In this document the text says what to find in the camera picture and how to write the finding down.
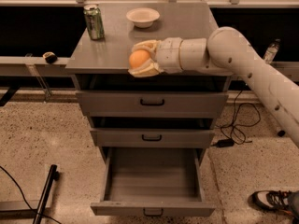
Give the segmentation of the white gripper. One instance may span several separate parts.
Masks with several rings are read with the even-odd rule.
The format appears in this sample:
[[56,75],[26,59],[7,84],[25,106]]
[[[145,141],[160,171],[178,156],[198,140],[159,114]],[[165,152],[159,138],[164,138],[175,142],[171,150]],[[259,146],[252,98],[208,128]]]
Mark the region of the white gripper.
[[156,58],[156,62],[146,61],[137,68],[129,69],[128,72],[133,77],[154,77],[163,71],[167,74],[180,73],[182,71],[179,52],[182,39],[179,37],[160,40],[146,40],[136,43],[132,51],[145,50],[151,58]]

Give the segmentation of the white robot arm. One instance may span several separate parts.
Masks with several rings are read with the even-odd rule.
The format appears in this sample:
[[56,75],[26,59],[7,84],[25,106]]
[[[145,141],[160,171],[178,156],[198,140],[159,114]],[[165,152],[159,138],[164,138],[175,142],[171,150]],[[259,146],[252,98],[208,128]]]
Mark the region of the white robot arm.
[[266,63],[236,29],[221,27],[208,38],[146,40],[133,45],[129,73],[154,77],[196,71],[241,77],[299,146],[299,87]]

